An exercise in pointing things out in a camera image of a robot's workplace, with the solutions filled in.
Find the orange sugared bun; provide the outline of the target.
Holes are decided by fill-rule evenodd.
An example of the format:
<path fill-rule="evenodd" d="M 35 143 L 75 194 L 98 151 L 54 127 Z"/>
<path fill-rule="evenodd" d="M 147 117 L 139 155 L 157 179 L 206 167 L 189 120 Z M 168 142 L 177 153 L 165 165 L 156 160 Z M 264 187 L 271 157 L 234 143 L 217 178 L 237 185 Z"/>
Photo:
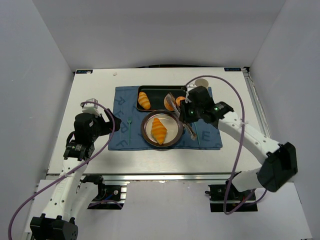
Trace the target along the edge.
<path fill-rule="evenodd" d="M 174 111 L 174 106 L 176 105 L 176 99 L 174 97 L 171 96 L 166 96 L 164 98 L 164 107 L 168 110 L 168 111 Z"/>

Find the metal tongs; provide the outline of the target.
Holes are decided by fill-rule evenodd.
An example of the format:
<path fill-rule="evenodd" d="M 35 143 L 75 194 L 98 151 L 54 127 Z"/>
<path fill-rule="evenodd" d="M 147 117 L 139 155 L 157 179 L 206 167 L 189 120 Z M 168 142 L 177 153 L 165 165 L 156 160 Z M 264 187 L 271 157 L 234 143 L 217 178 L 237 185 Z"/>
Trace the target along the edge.
<path fill-rule="evenodd" d="M 173 94 L 171 92 L 169 92 L 166 96 L 169 96 L 169 97 L 172 97 L 174 98 Z M 176 114 L 176 116 L 179 118 L 180 116 L 180 107 L 177 106 L 177 104 L 175 103 L 175 106 L 174 106 L 174 113 Z M 192 140 L 195 140 L 197 138 L 197 135 L 195 133 L 195 131 L 192 129 L 191 125 L 189 123 L 182 123 L 183 127 L 185 128 L 185 130 L 188 132 L 188 134 L 190 135 L 190 138 Z"/>

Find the orange striped croissant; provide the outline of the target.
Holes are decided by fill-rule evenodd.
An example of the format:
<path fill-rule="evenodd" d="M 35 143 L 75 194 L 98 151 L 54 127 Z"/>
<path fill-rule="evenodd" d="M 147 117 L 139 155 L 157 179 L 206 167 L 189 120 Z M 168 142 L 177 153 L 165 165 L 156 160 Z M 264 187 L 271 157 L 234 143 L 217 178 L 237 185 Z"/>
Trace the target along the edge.
<path fill-rule="evenodd" d="M 151 135 L 159 145 L 162 145 L 167 135 L 167 129 L 158 118 L 154 118 L 151 126 Z"/>

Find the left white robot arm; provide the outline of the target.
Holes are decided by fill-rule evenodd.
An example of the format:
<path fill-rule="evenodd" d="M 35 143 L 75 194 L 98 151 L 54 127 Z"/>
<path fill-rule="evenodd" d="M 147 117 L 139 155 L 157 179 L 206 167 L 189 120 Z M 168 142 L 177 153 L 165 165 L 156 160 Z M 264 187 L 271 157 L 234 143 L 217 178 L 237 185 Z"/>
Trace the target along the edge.
<path fill-rule="evenodd" d="M 104 108 L 108 118 L 105 121 L 97 109 L 86 105 L 86 102 L 81 104 L 82 113 L 75 117 L 74 131 L 66 141 L 59 178 L 37 192 L 39 195 L 50 187 L 54 188 L 41 215 L 34 216 L 30 221 L 29 226 L 36 240 L 77 239 L 79 228 L 76 219 L 99 193 L 97 183 L 88 180 L 81 182 L 81 177 L 89 162 L 104 150 L 102 147 L 94 152 L 95 141 L 106 135 L 112 138 L 122 121 L 110 109 Z"/>

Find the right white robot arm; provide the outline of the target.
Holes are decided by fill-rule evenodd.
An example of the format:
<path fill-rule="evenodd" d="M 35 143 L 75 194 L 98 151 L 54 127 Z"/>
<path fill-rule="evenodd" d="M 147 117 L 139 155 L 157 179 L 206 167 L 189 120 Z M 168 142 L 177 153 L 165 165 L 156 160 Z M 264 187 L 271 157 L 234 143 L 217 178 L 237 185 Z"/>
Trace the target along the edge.
<path fill-rule="evenodd" d="M 290 142 L 281 144 L 245 123 L 227 103 L 214 102 L 208 90 L 199 86 L 186 93 L 180 103 L 179 119 L 183 123 L 203 120 L 228 134 L 246 148 L 260 163 L 260 167 L 241 171 L 231 184 L 238 192 L 265 188 L 276 192 L 298 173 L 296 148 Z"/>

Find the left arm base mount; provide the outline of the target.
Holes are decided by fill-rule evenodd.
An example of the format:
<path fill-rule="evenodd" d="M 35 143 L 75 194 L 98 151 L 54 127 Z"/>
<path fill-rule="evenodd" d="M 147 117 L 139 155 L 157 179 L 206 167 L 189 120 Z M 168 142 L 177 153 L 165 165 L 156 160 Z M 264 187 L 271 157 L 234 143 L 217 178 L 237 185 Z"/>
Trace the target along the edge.
<path fill-rule="evenodd" d="M 86 175 L 80 180 L 81 184 L 92 183 L 97 189 L 96 197 L 88 206 L 89 210 L 121 210 L 124 206 L 127 193 L 125 183 L 111 182 L 102 175 Z"/>

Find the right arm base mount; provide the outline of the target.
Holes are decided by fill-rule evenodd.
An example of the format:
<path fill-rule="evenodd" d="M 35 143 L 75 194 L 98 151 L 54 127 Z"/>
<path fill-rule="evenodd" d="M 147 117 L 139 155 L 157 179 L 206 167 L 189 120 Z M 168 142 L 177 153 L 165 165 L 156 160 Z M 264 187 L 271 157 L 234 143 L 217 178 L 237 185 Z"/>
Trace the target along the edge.
<path fill-rule="evenodd" d="M 204 193 L 209 197 L 210 212 L 211 213 L 224 213 L 224 197 L 227 190 L 227 182 L 225 184 L 211 184 L 208 185 L 208 190 Z M 248 196 L 250 198 L 236 210 L 236 212 L 257 212 L 258 207 L 256 201 L 256 195 L 251 195 L 250 190 L 238 192 L 236 188 L 231 185 L 227 196 L 226 211 L 231 212 L 241 202 L 243 202 Z"/>

